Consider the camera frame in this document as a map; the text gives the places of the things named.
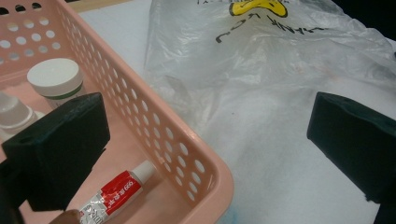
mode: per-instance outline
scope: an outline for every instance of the red label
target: red label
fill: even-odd
[[[114,179],[108,182],[101,188],[103,204],[107,208],[106,212],[110,216],[114,211],[119,209],[128,201],[138,190],[140,184],[129,174],[124,171],[117,175]]]

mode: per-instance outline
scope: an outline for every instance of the white cosmetic jar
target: white cosmetic jar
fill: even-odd
[[[49,59],[36,64],[29,70],[27,80],[52,108],[86,94],[78,64],[66,58]]]

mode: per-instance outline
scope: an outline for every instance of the perforated basket wall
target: perforated basket wall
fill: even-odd
[[[180,223],[213,223],[221,216],[233,196],[225,163],[73,9],[62,0],[25,0],[2,1],[0,12],[0,90],[25,82],[36,63],[75,60],[190,205]]]

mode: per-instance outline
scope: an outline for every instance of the tube cap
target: tube cap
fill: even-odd
[[[150,161],[143,161],[140,163],[140,165],[132,170],[132,173],[136,175],[143,185],[154,174],[154,171],[154,165]]]

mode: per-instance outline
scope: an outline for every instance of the pink plastic basket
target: pink plastic basket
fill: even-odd
[[[62,57],[80,65],[87,92],[99,91],[106,98],[111,140],[69,209],[79,209],[120,172],[150,160],[158,172],[110,223],[219,219],[233,197],[226,164],[64,0],[2,1],[0,11],[0,91],[50,112],[26,74],[37,63]],[[48,223],[60,214],[32,212],[27,203],[21,211],[26,223]]]

